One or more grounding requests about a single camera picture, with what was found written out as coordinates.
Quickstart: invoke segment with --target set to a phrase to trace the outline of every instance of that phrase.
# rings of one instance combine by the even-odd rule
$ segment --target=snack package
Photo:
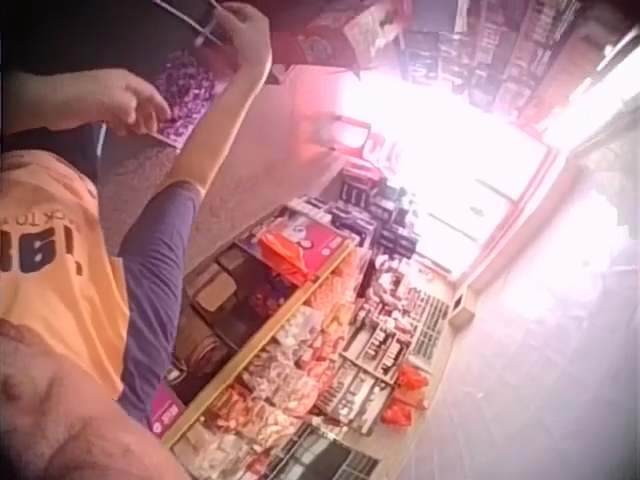
[[[207,425],[214,430],[233,431],[250,420],[250,392],[234,384],[226,388],[205,411]]]
[[[386,425],[407,428],[413,423],[413,409],[408,405],[392,401],[384,409],[380,419]]]
[[[322,312],[302,305],[275,334],[276,340],[287,348],[294,348],[313,339],[322,326]]]
[[[427,403],[427,388],[417,390],[407,390],[403,387],[396,387],[393,391],[393,400],[404,405],[408,405],[416,410],[426,410],[429,406]]]
[[[267,398],[292,370],[295,366],[291,352],[277,343],[270,343],[251,359],[240,375],[256,397]]]
[[[306,305],[325,314],[345,295],[345,281],[337,275],[329,275],[307,299]]]
[[[320,383],[296,368],[290,370],[271,396],[273,404],[292,417],[307,414],[318,399]]]
[[[322,330],[334,337],[347,336],[349,323],[353,316],[355,305],[353,303],[340,303],[330,315],[327,315],[322,325]]]
[[[398,369],[396,385],[405,390],[420,390],[429,385],[429,379],[417,368],[403,363]]]
[[[301,420],[286,415],[262,400],[251,400],[249,420],[239,425],[238,432],[261,451],[277,449],[287,443],[300,423]]]
[[[246,470],[255,451],[233,433],[194,425],[173,447],[180,463],[198,480],[236,480]]]

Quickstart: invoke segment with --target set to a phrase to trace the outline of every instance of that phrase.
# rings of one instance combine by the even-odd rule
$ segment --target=box
[[[369,213],[382,223],[391,223],[398,207],[395,202],[384,198],[375,198],[369,203]]]
[[[236,291],[236,282],[231,275],[220,271],[218,275],[204,287],[195,298],[196,303],[206,312],[215,312]]]

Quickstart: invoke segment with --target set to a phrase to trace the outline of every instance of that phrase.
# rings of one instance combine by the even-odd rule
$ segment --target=display case
[[[185,281],[153,431],[196,478],[267,465],[336,372],[369,257],[322,219],[283,206]]]

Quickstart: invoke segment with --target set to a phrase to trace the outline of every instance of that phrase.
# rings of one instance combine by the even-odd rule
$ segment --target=floor
[[[330,155],[317,131],[332,112],[350,113],[344,111],[341,92],[357,88],[357,82],[342,70],[299,66],[284,85],[263,87],[200,209],[187,269],[277,205],[328,184],[343,159]],[[102,168],[100,181],[110,251],[117,249],[175,152],[156,146],[130,156],[120,149],[116,157],[107,166],[112,168]]]
[[[401,480],[638,478],[638,259],[586,180],[480,299]]]

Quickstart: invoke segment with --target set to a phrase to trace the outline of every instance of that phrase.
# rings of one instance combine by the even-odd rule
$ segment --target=purple package
[[[215,76],[189,50],[180,50],[153,83],[171,107],[158,133],[180,149],[215,97]]]

